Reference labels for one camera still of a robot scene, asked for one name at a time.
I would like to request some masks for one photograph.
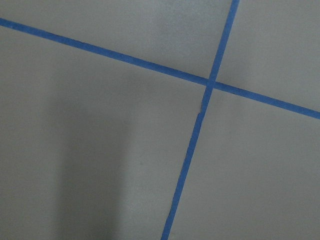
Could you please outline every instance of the diagonal blue line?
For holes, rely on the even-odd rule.
[[[239,4],[239,0],[232,0],[230,10],[229,10],[229,13],[228,13],[225,25],[224,25],[223,33],[222,33],[222,36],[220,39],[219,47],[216,51],[216,55],[214,58],[210,77],[208,79],[208,83],[207,83],[207,86],[206,86],[204,94],[203,94],[203,98],[202,98],[202,102],[201,102],[201,111],[198,113],[194,127],[193,127],[193,132],[191,135],[189,146],[186,151],[186,155],[185,155],[185,159],[184,159],[184,162],[182,165],[180,176],[179,176],[178,182],[176,184],[175,192],[173,195],[171,209],[170,209],[169,215],[168,215],[168,217],[165,221],[165,224],[164,224],[161,240],[168,240],[168,238],[169,238],[169,234],[170,234],[172,224],[175,219],[175,215],[177,212],[180,197],[181,197],[181,194],[182,194],[182,191],[183,191],[183,188],[185,185],[186,177],[187,177],[187,174],[189,171],[189,167],[191,164],[191,160],[192,160],[192,157],[194,155],[195,148],[197,145],[199,133],[201,130],[201,125],[202,125],[202,122],[203,122],[205,115],[206,115],[207,107],[208,107],[208,104],[210,101],[212,91],[214,89],[214,85],[215,85],[215,82],[217,79],[218,71],[219,71],[219,68],[220,68],[220,65],[222,62],[222,58],[223,58],[223,55],[224,55],[224,52],[226,49],[227,41],[228,41],[228,38],[230,35],[231,27],[232,27],[232,24],[233,24],[235,16],[236,16],[238,4]]]
[[[6,20],[0,18],[0,26],[14,29],[20,32],[24,32],[27,34],[31,34],[43,39],[48,39],[57,43],[65,44],[77,49],[82,49],[94,54],[99,54],[108,58],[116,59],[122,62],[126,62],[129,64],[133,64],[145,69],[150,69],[159,73],[167,74],[173,77],[177,77],[180,79],[188,80],[190,82],[194,82],[201,85],[207,84],[207,79],[204,77],[196,76],[184,71],[180,71],[171,67],[163,66],[160,64],[156,64],[154,62],[142,60],[140,58],[136,58],[130,55],[126,55],[120,52],[112,51],[103,47],[95,46],[89,43],[81,42],[78,40],[71,39],[69,37],[56,35],[35,27],[27,26],[21,23],[17,23],[14,21]]]
[[[170,75],[173,77],[177,77],[180,79],[184,79],[190,82],[194,82],[197,84],[201,84],[204,86],[207,86],[208,84],[208,79],[201,77],[201,76],[196,76],[187,72],[179,71],[167,66],[163,66],[160,64],[156,64],[153,62],[145,61],[133,56],[129,56],[126,54],[122,54],[116,51],[112,51],[103,47],[99,46],[94,46],[89,43],[73,40],[68,37],[64,36],[59,36],[41,29],[37,29],[31,26],[23,25],[17,22],[9,21],[3,18],[0,18],[0,26],[10,28],[13,30],[21,31],[27,34],[31,34],[40,38],[52,40],[57,43],[65,44],[74,48],[78,48],[84,51],[88,51],[94,54],[99,54],[108,58],[116,59],[119,61],[123,61],[129,64],[137,65],[142,68],[150,69],[156,72],[160,72],[166,75]],[[230,86],[224,83],[216,82],[213,86],[214,89],[218,89],[227,93],[232,93],[238,96],[242,96],[248,99],[252,99],[261,103],[269,104],[272,106],[276,106],[278,108],[286,109],[298,114],[306,115],[315,119],[320,119],[320,112],[305,108],[302,106],[298,106],[295,104],[291,104],[285,101],[277,100],[272,97],[268,97],[265,95],[261,95],[252,91],[244,90],[241,88],[237,88],[234,86]]]

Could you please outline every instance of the blue line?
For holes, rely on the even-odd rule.
[[[94,54],[99,54],[108,58],[116,59],[122,62],[126,62],[129,64],[133,64],[145,69],[150,69],[159,73],[167,74],[176,78],[184,79],[190,82],[194,82],[201,85],[207,84],[207,79],[204,77],[196,76],[184,71],[179,71],[171,67],[163,66],[160,64],[156,64],[154,62],[142,60],[140,58],[136,58],[133,56],[129,56],[123,53],[119,53],[116,51],[112,51],[103,47],[95,46],[89,43],[77,41],[74,39],[71,39],[69,37],[56,35],[35,27],[23,25],[14,21],[6,20],[3,18],[0,18],[0,26],[10,28],[13,30],[17,30],[20,32],[24,32],[27,34],[31,34],[40,38],[48,39],[57,43],[65,44],[71,47],[75,47],[77,49],[82,49]]]
[[[116,51],[108,50],[102,47],[94,46],[88,43],[80,42],[77,40],[73,40],[68,37],[55,35],[53,33],[49,33],[34,27],[30,27],[27,25],[23,25],[20,23],[16,23],[13,21],[9,21],[3,18],[0,18],[0,26],[10,28],[13,30],[21,31],[27,34],[31,34],[37,37],[41,37],[44,39],[52,40],[54,42],[58,42],[61,44],[65,44],[71,47],[75,47],[81,50],[85,50],[91,53],[99,54],[108,58],[120,60],[129,64],[137,65],[146,69],[150,69],[156,72],[160,72],[166,75],[170,75],[173,77],[177,77],[180,79],[184,79],[190,82],[198,83],[204,86],[207,86],[208,79],[200,76],[196,76],[187,72],[179,71],[170,67],[162,66],[153,62],[148,62],[133,56],[125,55]],[[294,105],[285,101],[277,100],[265,95],[261,95],[252,91],[243,90],[241,88],[237,88],[234,86],[230,86],[224,83],[216,82],[213,88],[232,93],[238,96],[242,96],[248,99],[252,99],[261,103],[269,104],[272,106],[276,106],[278,108],[286,109],[298,114],[306,115],[312,118],[320,119],[320,112],[311,110],[302,106]]]
[[[214,89],[214,85],[215,85],[215,82],[217,79],[218,71],[219,71],[219,68],[220,68],[220,65],[222,62],[222,58],[223,58],[223,55],[224,55],[224,52],[226,49],[227,41],[228,41],[228,38],[230,35],[231,27],[232,27],[232,24],[233,24],[235,16],[236,16],[238,4],[239,4],[239,0],[232,0],[230,10],[229,10],[229,13],[228,13],[225,25],[224,25],[223,33],[222,33],[222,36],[220,39],[219,47],[217,49],[217,52],[216,52],[216,55],[214,58],[210,77],[208,79],[208,84],[207,84],[205,91],[204,91],[204,94],[203,94],[203,98],[202,98],[202,102],[201,102],[201,111],[198,113],[198,115],[196,117],[196,121],[195,121],[195,124],[193,127],[193,132],[191,135],[189,146],[186,151],[186,155],[185,155],[185,159],[184,159],[184,162],[182,165],[181,173],[180,173],[178,182],[176,184],[175,192],[173,195],[171,209],[170,209],[169,215],[165,221],[165,225],[163,228],[161,240],[168,240],[168,238],[169,238],[169,234],[170,234],[171,227],[172,227],[172,224],[175,219],[175,215],[177,212],[180,197],[181,197],[181,194],[182,194],[182,191],[183,191],[183,188],[185,185],[186,177],[187,177],[187,174],[189,171],[189,167],[191,164],[191,160],[192,160],[192,157],[194,155],[195,148],[197,145],[199,133],[201,130],[201,125],[202,125],[202,122],[203,122],[204,117],[206,115],[207,107],[208,107],[208,104],[210,101],[212,91]]]
[[[286,109],[298,114],[302,114],[302,115],[306,115],[315,119],[320,119],[320,112],[319,111],[315,111],[315,110],[311,110],[309,108],[305,108],[302,106],[298,106],[289,102],[285,102],[285,101],[281,101],[278,99],[274,99],[272,97],[268,97],[268,96],[264,96],[252,91],[247,91],[241,88],[237,88],[234,86],[230,86],[227,84],[223,84],[220,82],[216,82],[214,85],[215,89],[227,92],[227,93],[231,93],[231,94],[235,94],[238,96],[242,96],[245,97],[247,99],[252,99],[252,100],[256,100],[258,102],[261,103],[265,103],[265,104],[269,104],[281,109]]]

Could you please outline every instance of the gray surface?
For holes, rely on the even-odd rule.
[[[320,122],[218,90],[171,240],[316,240]]]
[[[203,86],[0,39],[0,239],[159,239]]]
[[[231,0],[1,0],[2,18],[209,77]]]
[[[320,111],[319,26],[319,0],[241,0],[217,80]]]

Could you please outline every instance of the vertical blue line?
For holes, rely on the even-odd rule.
[[[201,125],[204,120],[204,117],[205,117],[205,114],[207,111],[207,107],[208,107],[208,104],[210,101],[210,97],[211,97],[212,91],[213,91],[215,83],[216,83],[218,71],[219,71],[219,68],[220,68],[220,65],[222,62],[222,58],[223,58],[225,49],[226,49],[226,45],[227,45],[227,41],[228,41],[228,38],[230,35],[231,27],[232,27],[232,24],[233,24],[235,16],[236,16],[238,5],[239,5],[239,0],[232,0],[230,10],[229,10],[229,13],[228,13],[225,25],[224,25],[223,33],[222,33],[222,36],[220,39],[219,47],[216,51],[216,55],[214,58],[210,77],[209,77],[209,80],[207,82],[207,85],[206,85],[206,88],[205,88],[205,91],[204,91],[204,94],[202,97],[201,111],[198,113],[198,115],[196,117],[196,121],[195,121],[195,124],[193,127],[193,132],[191,135],[189,146],[186,151],[186,155],[185,155],[185,159],[184,159],[184,162],[182,165],[180,176],[179,176],[178,182],[176,184],[175,192],[173,195],[171,209],[170,209],[169,215],[165,221],[165,225],[163,228],[161,240],[168,240],[168,238],[169,238],[169,234],[170,234],[171,227],[172,227],[172,224],[175,219],[175,215],[177,212],[180,197],[181,197],[184,185],[185,185],[185,181],[186,181],[186,177],[187,177],[188,170],[190,167],[190,163],[191,163],[192,157],[195,152],[195,148],[196,148],[196,144],[198,141]]]

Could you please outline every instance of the blue floor marking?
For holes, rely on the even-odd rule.
[[[175,192],[174,192],[173,199],[172,199],[171,209],[170,209],[169,215],[165,221],[161,240],[168,240],[169,235],[170,235],[170,231],[171,231],[174,219],[175,219],[175,215],[177,212],[180,197],[181,197],[181,194],[182,194],[182,191],[183,191],[183,188],[185,185],[186,177],[187,177],[187,174],[189,171],[189,167],[191,164],[191,160],[192,160],[192,157],[193,157],[195,149],[196,149],[198,137],[199,137],[200,130],[201,130],[201,125],[202,125],[202,122],[203,122],[205,115],[206,115],[206,111],[208,108],[210,97],[211,97],[212,91],[214,89],[214,85],[216,83],[218,71],[219,71],[219,68],[220,68],[220,65],[222,62],[222,58],[223,58],[223,55],[224,55],[224,52],[226,49],[227,41],[228,41],[228,38],[230,35],[231,27],[232,27],[232,24],[233,24],[235,16],[236,16],[238,4],[239,4],[239,0],[232,0],[230,10],[229,10],[229,13],[226,18],[225,25],[224,25],[223,33],[222,33],[222,36],[220,39],[219,47],[216,51],[216,55],[214,58],[210,77],[208,79],[208,84],[206,85],[206,88],[205,88],[205,91],[203,94],[203,98],[202,98],[202,102],[201,102],[201,110],[196,117],[196,121],[195,121],[195,124],[193,127],[193,132],[191,135],[189,146],[187,148],[187,151],[185,154],[185,159],[183,161],[182,169],[180,172],[180,176],[179,176],[178,182],[176,184]]]
[[[48,39],[57,43],[65,44],[74,48],[78,48],[84,51],[88,51],[91,53],[99,54],[108,58],[116,59],[119,61],[123,61],[129,64],[137,65],[142,68],[146,68],[149,70],[153,70],[156,72],[160,72],[166,75],[170,75],[176,78],[184,79],[190,82],[194,82],[197,84],[201,84],[203,86],[207,86],[208,79],[196,76],[187,72],[183,72],[171,67],[163,66],[160,64],[156,64],[153,62],[145,61],[133,56],[129,56],[123,53],[119,53],[116,51],[112,51],[103,47],[94,46],[89,43],[73,40],[68,37],[59,36],[41,29],[37,29],[31,26],[23,25],[14,21],[6,20],[3,18],[0,18],[0,26],[17,30],[26,34],[31,34],[40,38]],[[309,108],[305,108],[302,106],[298,106],[295,104],[291,104],[285,101],[277,100],[265,95],[261,95],[252,91],[244,90],[241,88],[237,88],[234,86],[230,86],[224,83],[216,82],[213,86],[214,89],[218,89],[227,93],[235,94],[238,96],[242,96],[248,99],[252,99],[261,103],[269,104],[272,106],[276,106],[278,108],[286,109],[298,114],[306,115],[315,119],[320,119],[320,112],[311,110]]]

